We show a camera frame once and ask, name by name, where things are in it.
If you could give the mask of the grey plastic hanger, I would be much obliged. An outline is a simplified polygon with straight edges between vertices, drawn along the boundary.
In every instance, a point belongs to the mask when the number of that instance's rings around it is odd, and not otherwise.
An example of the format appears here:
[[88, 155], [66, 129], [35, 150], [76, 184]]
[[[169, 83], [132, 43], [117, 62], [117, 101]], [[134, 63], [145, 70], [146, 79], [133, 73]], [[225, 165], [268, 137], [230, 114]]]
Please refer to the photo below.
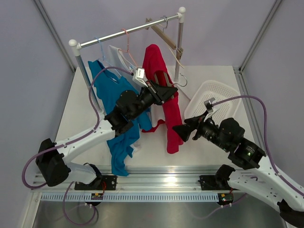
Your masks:
[[[171, 86], [172, 87], [174, 85], [177, 85], [177, 86], [180, 86], [180, 87], [185, 87], [188, 84], [188, 80], [187, 80], [186, 76], [183, 75], [182, 73], [179, 73], [179, 76], [181, 76], [185, 79], [185, 84], [183, 84], [183, 85], [181, 85], [179, 82], [172, 83], [172, 81], [169, 79], [168, 74], [166, 74], [165, 72], [158, 71], [158, 73], [161, 73], [161, 78], [162, 78], [161, 80], [165, 82], [166, 86]], [[159, 80], [159, 77], [157, 75], [157, 72], [153, 76], [154, 76], [155, 82], [159, 83], [160, 80]]]

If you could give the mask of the pink wire hanger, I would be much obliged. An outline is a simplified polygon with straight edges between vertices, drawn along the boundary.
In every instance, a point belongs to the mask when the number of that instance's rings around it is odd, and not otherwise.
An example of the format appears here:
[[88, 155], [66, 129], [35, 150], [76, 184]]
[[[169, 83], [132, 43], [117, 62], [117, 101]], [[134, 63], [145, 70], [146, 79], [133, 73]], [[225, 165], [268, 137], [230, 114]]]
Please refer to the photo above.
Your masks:
[[125, 33], [126, 37], [127, 37], [127, 48], [126, 48], [126, 50], [121, 49], [121, 51], [124, 52], [124, 53], [127, 53], [129, 55], [129, 57], [131, 58], [132, 62], [134, 63], [134, 65], [136, 67], [138, 67], [137, 62], [135, 61], [132, 54], [130, 53], [130, 36], [129, 36], [129, 33], [124, 28], [121, 28], [121, 31], [123, 31]]

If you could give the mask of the red t shirt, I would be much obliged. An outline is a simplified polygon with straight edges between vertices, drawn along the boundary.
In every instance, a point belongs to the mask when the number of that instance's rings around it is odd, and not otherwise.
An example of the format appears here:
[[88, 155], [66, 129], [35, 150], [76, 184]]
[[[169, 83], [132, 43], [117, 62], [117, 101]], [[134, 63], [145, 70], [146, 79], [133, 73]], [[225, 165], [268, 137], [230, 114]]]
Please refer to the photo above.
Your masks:
[[[166, 86], [165, 82], [161, 80], [161, 73], [158, 73], [158, 71], [168, 74], [169, 79], [171, 80], [161, 51], [156, 44], [151, 44], [146, 48], [142, 66], [148, 80], [155, 82], [153, 75], [157, 72], [160, 80], [158, 84]], [[167, 127], [167, 153], [169, 154], [177, 153], [179, 151], [179, 147], [183, 144], [183, 140], [172, 129], [173, 126], [182, 124], [178, 99], [179, 94], [176, 92], [174, 97], [161, 105], [165, 117], [163, 124]]]

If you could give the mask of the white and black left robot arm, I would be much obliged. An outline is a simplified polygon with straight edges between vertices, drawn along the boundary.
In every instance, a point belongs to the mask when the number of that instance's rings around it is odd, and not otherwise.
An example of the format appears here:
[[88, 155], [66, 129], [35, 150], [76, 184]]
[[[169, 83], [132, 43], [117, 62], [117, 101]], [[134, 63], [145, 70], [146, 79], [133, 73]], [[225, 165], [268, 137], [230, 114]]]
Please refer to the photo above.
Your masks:
[[81, 165], [72, 160], [90, 148], [118, 137], [133, 126], [133, 120], [139, 117], [151, 105], [162, 105], [177, 92], [173, 86], [160, 86], [149, 80], [136, 94], [126, 90], [120, 94], [113, 111], [104, 118], [97, 117], [97, 124], [70, 139], [52, 142], [44, 140], [36, 158], [46, 184], [57, 186], [64, 181], [78, 182], [86, 190], [96, 190], [102, 184], [102, 174], [93, 164]]

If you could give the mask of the white t shirt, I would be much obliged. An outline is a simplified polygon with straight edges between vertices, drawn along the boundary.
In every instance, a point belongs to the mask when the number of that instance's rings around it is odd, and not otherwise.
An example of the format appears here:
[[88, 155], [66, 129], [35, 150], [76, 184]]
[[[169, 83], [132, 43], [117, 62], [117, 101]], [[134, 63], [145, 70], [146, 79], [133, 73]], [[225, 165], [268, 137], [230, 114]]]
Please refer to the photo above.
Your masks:
[[[136, 69], [137, 65], [134, 62], [131, 63], [128, 59], [126, 59], [123, 51], [120, 48], [109, 45], [108, 58], [110, 64], [114, 65], [115, 67], [123, 68], [129, 72], [133, 72]], [[131, 75], [124, 72], [121, 72], [120, 74], [133, 86], [133, 88], [138, 93], [140, 92], [141, 87], [133, 81], [133, 77]], [[158, 128], [160, 124], [163, 124], [165, 120], [162, 107], [155, 104], [148, 109], [148, 117], [152, 123], [152, 129], [149, 131], [142, 131], [143, 133], [153, 132]]]

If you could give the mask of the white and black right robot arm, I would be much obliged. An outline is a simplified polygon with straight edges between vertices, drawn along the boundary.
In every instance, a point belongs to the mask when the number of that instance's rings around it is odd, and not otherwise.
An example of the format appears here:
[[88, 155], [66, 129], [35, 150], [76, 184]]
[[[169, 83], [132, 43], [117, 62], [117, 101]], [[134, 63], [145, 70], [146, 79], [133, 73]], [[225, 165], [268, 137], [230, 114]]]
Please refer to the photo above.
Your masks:
[[237, 167], [249, 171], [252, 178], [245, 177], [229, 165], [221, 165], [210, 185], [219, 189], [241, 190], [271, 206], [280, 217], [297, 228], [304, 226], [304, 198], [300, 188], [286, 183], [283, 173], [275, 172], [266, 153], [244, 137], [245, 130], [236, 120], [228, 118], [216, 125], [207, 113], [186, 119], [173, 130], [186, 142], [195, 131], [193, 140], [200, 137], [228, 153], [228, 159]]

